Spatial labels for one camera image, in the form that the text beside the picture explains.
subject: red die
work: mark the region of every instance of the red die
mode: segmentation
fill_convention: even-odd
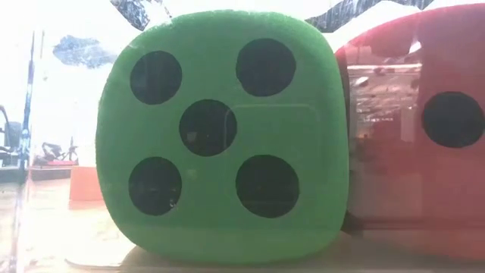
[[[485,5],[401,17],[336,56],[349,74],[348,228],[485,259]]]

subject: dice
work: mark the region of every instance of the dice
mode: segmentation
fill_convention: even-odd
[[[136,37],[99,103],[108,211],[172,259],[246,264],[317,252],[348,195],[346,113],[332,49],[282,14],[188,14]]]
[[[437,8],[337,51],[355,128],[349,230],[485,259],[484,24],[484,4]]]

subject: black dot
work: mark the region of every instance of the black dot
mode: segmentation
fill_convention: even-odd
[[[135,97],[147,104],[157,105],[175,95],[182,83],[182,68],[167,52],[150,52],[141,57],[131,71],[130,85]]]
[[[224,103],[211,99],[189,106],[179,124],[183,144],[200,156],[223,152],[234,141],[236,131],[234,113]]]
[[[165,158],[143,159],[131,172],[130,198],[147,215],[163,215],[178,202],[182,177],[175,165]]]
[[[236,190],[242,205],[250,212],[276,218],[295,206],[299,196],[298,176],[281,158],[256,155],[237,171]]]
[[[256,39],[239,52],[236,76],[253,96],[272,96],[283,91],[295,75],[293,53],[274,39]]]
[[[460,92],[444,92],[431,98],[424,106],[421,122],[431,140],[449,148],[472,145],[485,128],[481,107]]]

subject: green die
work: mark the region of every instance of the green die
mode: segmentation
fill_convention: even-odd
[[[348,194],[332,50],[282,14],[175,18],[114,63],[96,152],[111,217],[150,252],[239,264],[315,253]]]

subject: orange object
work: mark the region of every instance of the orange object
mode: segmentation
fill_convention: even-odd
[[[102,200],[96,167],[73,166],[70,173],[70,203]]]

